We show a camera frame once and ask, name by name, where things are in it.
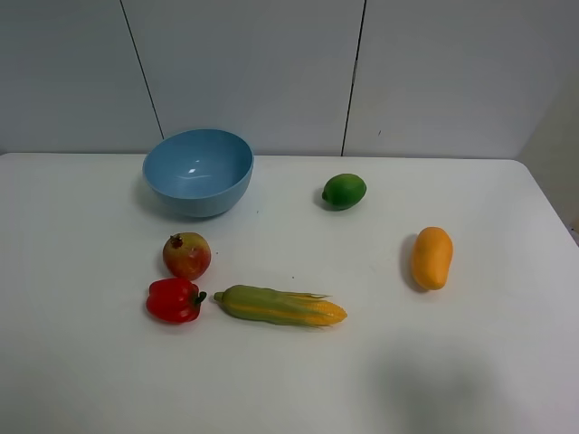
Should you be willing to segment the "green lime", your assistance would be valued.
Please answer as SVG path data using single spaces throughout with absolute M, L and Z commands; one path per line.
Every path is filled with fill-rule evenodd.
M 321 198 L 331 209 L 342 211 L 358 204 L 366 191 L 365 181 L 358 175 L 340 174 L 326 182 Z

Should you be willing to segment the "red green pomegranate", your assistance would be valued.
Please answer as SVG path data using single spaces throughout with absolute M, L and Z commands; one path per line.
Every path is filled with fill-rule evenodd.
M 196 232 L 171 235 L 162 258 L 168 270 L 178 278 L 190 281 L 200 278 L 209 268 L 212 253 L 206 239 Z

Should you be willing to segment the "yellow orange mango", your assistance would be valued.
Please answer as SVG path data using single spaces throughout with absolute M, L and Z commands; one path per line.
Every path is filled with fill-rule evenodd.
M 411 272 L 416 284 L 425 291 L 443 288 L 448 280 L 453 244 L 440 227 L 424 228 L 416 237 L 411 254 Z

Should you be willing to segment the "blue plastic bowl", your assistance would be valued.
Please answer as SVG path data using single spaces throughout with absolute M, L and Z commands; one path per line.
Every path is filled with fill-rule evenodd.
M 228 212 L 245 194 L 254 154 L 233 133 L 195 129 L 169 137 L 145 157 L 142 174 L 170 210 L 195 219 Z

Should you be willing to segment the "corn cob with husk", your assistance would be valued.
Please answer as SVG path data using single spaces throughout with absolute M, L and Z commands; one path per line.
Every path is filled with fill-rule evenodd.
M 214 301 L 229 316 L 277 326 L 326 327 L 347 318 L 343 307 L 320 294 L 236 285 L 216 292 Z

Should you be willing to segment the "red bell pepper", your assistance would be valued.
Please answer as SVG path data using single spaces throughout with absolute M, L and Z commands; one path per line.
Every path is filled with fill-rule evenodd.
M 149 286 L 145 307 L 157 320 L 183 324 L 198 318 L 206 297 L 204 291 L 187 279 L 165 278 Z

